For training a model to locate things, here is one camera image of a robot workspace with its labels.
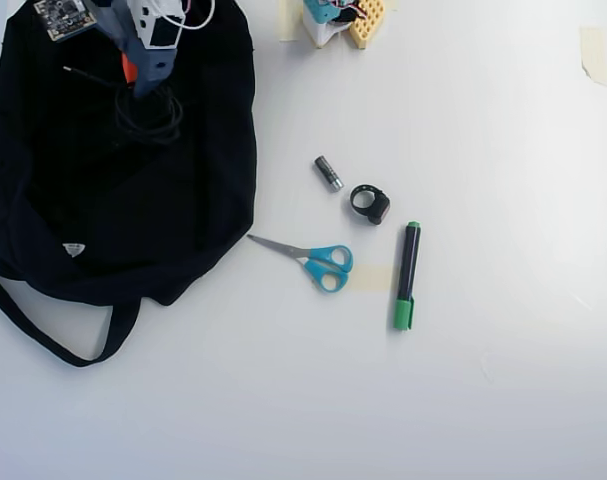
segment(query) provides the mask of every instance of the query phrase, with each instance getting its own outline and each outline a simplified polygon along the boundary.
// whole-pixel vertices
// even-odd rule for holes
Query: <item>bag strap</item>
[[[74,355],[68,349],[39,330],[39,328],[25,316],[19,306],[12,300],[12,297],[10,297],[0,284],[0,309],[3,313],[5,313],[9,319],[12,320],[14,325],[19,327],[19,329],[28,337],[36,340],[61,360],[70,365],[74,365],[75,367],[87,367],[95,363],[100,363],[114,355],[119,348],[121,348],[121,345],[123,345],[123,342],[132,331],[132,328],[134,328],[140,307],[140,300],[132,303],[115,305],[112,309],[110,327],[103,352],[94,360],[86,360]]]

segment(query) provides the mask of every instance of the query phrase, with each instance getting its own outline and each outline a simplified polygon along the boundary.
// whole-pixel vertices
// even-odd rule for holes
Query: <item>battery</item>
[[[319,171],[323,175],[323,178],[325,178],[332,190],[338,192],[343,188],[343,182],[323,155],[314,160],[314,164],[319,169]]]

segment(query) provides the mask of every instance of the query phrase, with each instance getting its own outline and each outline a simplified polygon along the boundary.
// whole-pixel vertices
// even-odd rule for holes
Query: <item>white plastic device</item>
[[[312,37],[312,41],[316,44],[317,48],[322,48],[334,35],[350,28],[352,23],[316,23],[310,10],[304,6],[303,25],[305,25],[305,29],[310,34],[310,37]]]
[[[183,29],[171,25],[163,16],[170,17],[183,25],[185,23],[185,13],[181,0],[154,0],[153,3],[150,0],[127,0],[127,5],[132,12],[136,33],[146,49],[177,48]],[[156,41],[154,36],[155,30],[159,28],[163,28],[166,32],[163,36],[163,42]],[[167,40],[168,34],[171,35],[171,42]]]

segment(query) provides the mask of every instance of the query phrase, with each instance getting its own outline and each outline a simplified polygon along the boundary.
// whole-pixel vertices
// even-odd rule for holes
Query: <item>blue scissors handle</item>
[[[318,287],[326,293],[336,293],[348,280],[348,275],[334,267],[326,267],[318,260],[310,259],[303,267],[308,271]]]
[[[320,260],[323,263],[338,268],[341,272],[350,273],[354,266],[354,257],[352,251],[345,245],[335,245],[333,247],[313,248],[310,250],[310,260]]]
[[[354,257],[350,249],[344,245],[335,245],[311,249],[304,267],[321,290],[336,293],[347,283],[353,265]]]

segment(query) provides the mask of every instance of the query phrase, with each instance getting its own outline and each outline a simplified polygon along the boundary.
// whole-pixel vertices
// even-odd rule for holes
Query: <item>circuit board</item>
[[[54,42],[62,42],[96,25],[83,0],[41,0],[34,9]]]

